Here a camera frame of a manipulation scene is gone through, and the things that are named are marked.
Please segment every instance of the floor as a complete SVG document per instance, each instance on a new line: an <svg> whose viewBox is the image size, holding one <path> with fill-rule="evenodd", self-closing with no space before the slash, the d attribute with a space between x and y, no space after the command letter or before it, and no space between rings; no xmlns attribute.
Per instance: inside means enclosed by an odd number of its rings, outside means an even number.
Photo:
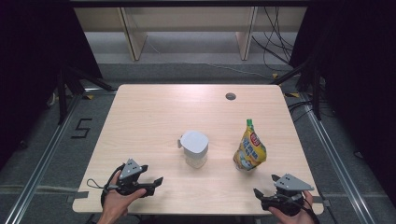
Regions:
<svg viewBox="0 0 396 224"><path fill-rule="evenodd" d="M254 42L248 60L241 61L232 33L149 33L138 62L131 61L123 34L86 35L104 80L112 86L157 82L268 84L273 76L290 70L270 53L263 54ZM266 44L263 33L254 36ZM295 36L282 34L290 44ZM287 60L283 49L274 45L269 49ZM294 77L281 85L288 105L309 100L309 91L294 97L297 79ZM17 219L15 223L84 223L92 216L75 213L72 202L114 93L96 91L90 83L84 86L90 97L70 97L72 116L65 125L58 125L59 108L54 104L43 112L27 137L29 147L16 151L1 171L0 222L6 222L8 216L13 215ZM320 104L321 121L316 120L310 109L310 105L301 104L293 110L290 108L290 115L325 201L325 212L318 216L320 222L394 223L395 207L364 159L354 154L357 149L325 98ZM89 136L84 140L73 139L72 136L80 134L76 131L78 122L86 118L92 119ZM226 220L225 217L216 219L216 223L227 223ZM276 223L276 219L252 217L245 222ZM137 223L137 219L128 216L120 223Z"/></svg>

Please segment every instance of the snack bag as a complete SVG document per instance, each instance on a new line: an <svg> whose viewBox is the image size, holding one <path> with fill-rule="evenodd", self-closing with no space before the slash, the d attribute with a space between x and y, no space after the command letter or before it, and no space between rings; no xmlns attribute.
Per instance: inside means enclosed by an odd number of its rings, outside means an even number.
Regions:
<svg viewBox="0 0 396 224"><path fill-rule="evenodd" d="M254 132L253 122L247 119L247 129L238 150L233 155L236 169L251 170L267 159L267 150Z"/></svg>

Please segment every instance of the wooden table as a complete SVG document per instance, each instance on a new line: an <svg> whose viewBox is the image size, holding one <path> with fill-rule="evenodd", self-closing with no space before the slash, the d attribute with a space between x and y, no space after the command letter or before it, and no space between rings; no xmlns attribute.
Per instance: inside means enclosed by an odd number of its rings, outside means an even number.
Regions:
<svg viewBox="0 0 396 224"><path fill-rule="evenodd" d="M236 98L228 100L227 93ZM252 172L235 169L233 154L253 119L257 135L267 147L267 161ZM188 131L209 138L207 162L200 168L185 162L177 139ZM271 175L292 174L315 186L284 96L275 85L122 85L108 113L75 199L80 213L101 212L100 189L87 186L89 178L103 186L112 172L133 158L148 165L140 183L163 176L153 197L129 207L134 214L267 215L255 198L257 188L271 196ZM314 203L317 214L323 212Z"/></svg>

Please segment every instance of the wire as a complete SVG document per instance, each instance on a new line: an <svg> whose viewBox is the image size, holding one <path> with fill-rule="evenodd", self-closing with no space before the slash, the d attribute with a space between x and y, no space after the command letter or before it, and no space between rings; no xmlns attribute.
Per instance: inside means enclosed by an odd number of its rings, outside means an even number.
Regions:
<svg viewBox="0 0 396 224"><path fill-rule="evenodd" d="M267 35L265 32L263 32L263 34L264 34L264 36L267 38L267 40L268 40L271 44L273 44L274 46L277 46L278 48L283 49L282 46L280 46L280 45L274 43L274 42L270 39L270 37L268 37L268 35Z"/></svg>
<svg viewBox="0 0 396 224"><path fill-rule="evenodd" d="M269 13L268 13L266 7L264 7L264 10L265 10L265 13L267 15L267 18L268 18L269 22L271 23L272 28L273 28L270 37L269 38L267 37L267 38L268 38L268 40L270 40L272 35L273 35L273 33L275 33L277 35L277 37L279 38L279 41L280 41L280 43L282 45L282 49L283 49L283 52L285 54L285 57L286 57L287 61L289 61L290 60L289 59L290 54L289 54L288 51L285 50L286 46L283 44L284 39L282 38L282 36L280 35L280 32L279 32L280 31L280 29L279 29L279 19L278 19L279 7L275 7L275 10L276 10L276 20L275 20L275 22L272 21L272 19L271 19Z"/></svg>
<svg viewBox="0 0 396 224"><path fill-rule="evenodd" d="M311 111L312 111L312 109L309 109L309 110L305 111L300 117L298 117L297 119L295 119L295 120L293 121L293 123L297 122L300 118L302 118L304 115L306 115L307 113L309 113L309 112L311 112Z"/></svg>
<svg viewBox="0 0 396 224"><path fill-rule="evenodd" d="M155 49L154 46L151 45L151 43L149 43L149 40L146 40L146 41L159 55L161 55L161 53L157 49ZM213 63L186 63L186 62L168 62L168 61L165 61L165 62L166 63L185 63L185 64L204 64L204 65L208 65L208 66L212 66L212 67L216 67L216 68L232 70L232 71L235 71L235 72L238 72L238 73L242 73L242 74L256 75L256 76L259 76L259 77L264 77L264 78L272 80L271 77L266 77L265 75L262 75L260 73L246 72L246 71L234 69L234 68L231 68L231 67L215 65Z"/></svg>
<svg viewBox="0 0 396 224"><path fill-rule="evenodd" d="M274 55L276 58L278 58L280 61L282 61L283 63L288 63L288 61L284 60L283 58L281 58L279 55L275 54L273 51L269 50L268 48L266 48L265 46L263 46L261 43L259 43L259 41L256 40L256 38L254 36L251 37L262 49L268 51L269 53L271 53L272 55Z"/></svg>
<svg viewBox="0 0 396 224"><path fill-rule="evenodd" d="M304 199L304 200L309 204L309 207L310 207L311 209L306 208L306 207L300 205L299 203L295 202L291 197L288 197L288 196L286 196L286 195L283 195L283 194L276 194L275 196L276 196L276 197L279 197L279 198L285 198L285 199L287 199L288 202L290 202L290 203L292 203L292 204L298 206L299 208L303 209L303 210L312 218L312 220L314 221L315 224L319 224L319 223L320 223L320 222L319 222L319 219L318 219L318 217L317 217L317 215L314 213L314 210L312 209L312 205L311 205L306 199Z"/></svg>
<svg viewBox="0 0 396 224"><path fill-rule="evenodd" d="M264 49L264 54L262 55L262 60L264 61L264 65L265 65L267 68L269 68L269 69L271 69L271 70L274 70L274 71L278 71L278 72L289 72L289 71L290 71L290 70L281 70L281 69L276 69L276 68L270 67L270 66L267 64L267 62L265 61L265 52L266 52L266 51L269 51L271 54L273 54L275 57L277 57L277 58L278 58L279 60L281 60L283 63L288 64L288 62L285 61L283 58L279 57L277 54L273 53L271 50L269 50L269 49L267 48L268 42L267 42L267 44L266 44L265 46L263 46L263 45L261 45L256 39L254 39L254 40L255 40L255 42L256 42L257 44L259 44L260 47L262 47L262 49Z"/></svg>
<svg viewBox="0 0 396 224"><path fill-rule="evenodd" d="M304 199L304 201L308 204L308 206L309 206L309 208L311 208L311 210L314 210L314 209L312 208L311 203L309 203L306 199Z"/></svg>
<svg viewBox="0 0 396 224"><path fill-rule="evenodd" d="M94 216L95 216L95 214L91 214L90 217L88 218L88 220L85 222L85 224L92 224L92 220L93 220Z"/></svg>
<svg viewBox="0 0 396 224"><path fill-rule="evenodd" d="M297 109L298 107L300 107L301 105L311 105L311 104L312 104L312 100L299 102L299 103L296 103L293 105L288 105L288 107L290 107L289 112L292 115L294 110Z"/></svg>
<svg viewBox="0 0 396 224"><path fill-rule="evenodd" d="M90 185L90 180L91 180L96 186ZM104 189L104 187L100 187L100 186L96 183L96 181L95 181L94 179L92 179L92 178L89 178L89 179L87 180L87 185L88 185L88 187L91 187L91 188L94 188L94 189Z"/></svg>

